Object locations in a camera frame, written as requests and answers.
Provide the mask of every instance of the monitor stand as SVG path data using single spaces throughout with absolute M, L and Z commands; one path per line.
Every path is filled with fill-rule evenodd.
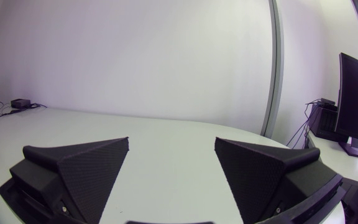
M 352 143 L 339 142 L 339 145 L 345 150 L 349 156 L 358 157 L 358 139 L 352 138 Z

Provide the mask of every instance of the computer monitor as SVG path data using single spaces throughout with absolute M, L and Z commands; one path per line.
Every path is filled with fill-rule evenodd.
M 358 60 L 344 53 L 339 58 L 341 86 L 335 132 L 352 137 L 352 144 L 339 144 L 350 156 L 358 157 Z

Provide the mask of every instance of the power adapter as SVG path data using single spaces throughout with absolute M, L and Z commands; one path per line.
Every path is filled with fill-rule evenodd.
M 30 105 L 30 100 L 16 99 L 11 101 L 11 107 L 15 109 L 25 109 Z

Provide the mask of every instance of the black plastic housing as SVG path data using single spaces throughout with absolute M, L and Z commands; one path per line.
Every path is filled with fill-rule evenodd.
M 127 138 L 25 146 L 0 194 L 25 223 L 99 223 L 128 150 Z
M 215 151 L 244 223 L 287 210 L 296 214 L 285 217 L 287 223 L 304 223 L 336 195 L 342 180 L 318 160 L 317 148 L 290 150 L 216 138 Z

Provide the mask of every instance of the white table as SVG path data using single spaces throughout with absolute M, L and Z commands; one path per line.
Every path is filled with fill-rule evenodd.
M 358 157 L 348 156 L 337 142 L 318 138 L 312 132 L 308 138 L 310 146 L 320 149 L 324 164 L 343 177 L 358 181 Z
M 37 108 L 0 118 L 0 186 L 25 145 L 54 147 L 129 136 L 100 223 L 242 223 L 215 137 L 285 147 L 225 126 Z M 342 212 L 339 205 L 333 213 Z M 0 223 L 19 223 L 0 196 Z

